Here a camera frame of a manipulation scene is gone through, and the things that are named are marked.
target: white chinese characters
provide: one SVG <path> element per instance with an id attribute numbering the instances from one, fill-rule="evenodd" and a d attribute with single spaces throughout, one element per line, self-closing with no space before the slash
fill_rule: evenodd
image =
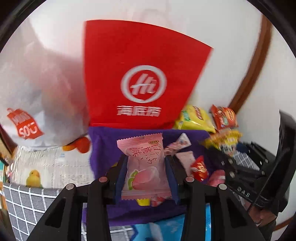
<path id="1" fill-rule="evenodd" d="M 160 107 L 152 106 L 128 106 L 121 105 L 117 107 L 117 115 L 138 115 L 138 116 L 159 116 Z"/>

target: brown oval logo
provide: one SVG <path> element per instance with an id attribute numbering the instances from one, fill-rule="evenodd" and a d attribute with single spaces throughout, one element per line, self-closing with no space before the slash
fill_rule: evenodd
<path id="1" fill-rule="evenodd" d="M 148 143 L 150 143 L 150 144 L 156 144 L 156 143 L 158 143 L 159 141 L 149 141 Z"/>

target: yellow duck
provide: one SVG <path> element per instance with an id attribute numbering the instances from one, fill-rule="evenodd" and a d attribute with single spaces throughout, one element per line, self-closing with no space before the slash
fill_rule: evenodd
<path id="1" fill-rule="evenodd" d="M 26 186 L 32 188 L 43 188 L 41 185 L 40 174 L 37 170 L 32 170 L 26 180 Z"/>

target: bolt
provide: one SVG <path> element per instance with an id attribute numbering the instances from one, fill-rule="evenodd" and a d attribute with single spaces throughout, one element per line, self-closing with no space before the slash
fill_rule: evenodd
<path id="1" fill-rule="evenodd" d="M 100 183 L 104 183 L 104 182 L 106 182 L 107 180 L 108 180 L 107 177 L 100 177 L 100 178 L 99 178 L 99 182 L 100 182 Z"/>
<path id="2" fill-rule="evenodd" d="M 74 184 L 73 183 L 70 183 L 70 184 L 68 184 L 67 186 L 66 186 L 66 189 L 67 190 L 71 190 L 71 189 L 73 189 L 74 188 Z"/>
<path id="3" fill-rule="evenodd" d="M 219 184 L 219 188 L 221 190 L 226 190 L 227 189 L 227 186 L 225 184 L 221 183 L 221 184 Z"/>
<path id="4" fill-rule="evenodd" d="M 186 180 L 187 182 L 191 183 L 191 182 L 194 181 L 194 178 L 191 177 L 191 176 L 188 176 L 188 177 L 185 178 L 185 180 Z"/>

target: wooden strip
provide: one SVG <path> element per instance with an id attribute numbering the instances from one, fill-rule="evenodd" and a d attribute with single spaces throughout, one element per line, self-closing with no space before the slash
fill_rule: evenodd
<path id="1" fill-rule="evenodd" d="M 281 229 L 283 227 L 286 227 L 287 225 L 289 225 L 289 223 L 291 223 L 292 219 L 293 219 L 293 217 L 291 217 L 291 218 L 287 219 L 286 221 L 276 225 L 276 227 L 274 228 L 274 231 L 279 230 L 279 229 Z"/>
<path id="2" fill-rule="evenodd" d="M 235 96 L 229 104 L 229 108 L 231 108 L 235 113 L 238 113 L 248 98 L 263 68 L 271 41 L 271 30 L 271 22 L 264 15 L 262 15 L 261 31 L 255 52 L 249 65 L 249 69 Z"/>

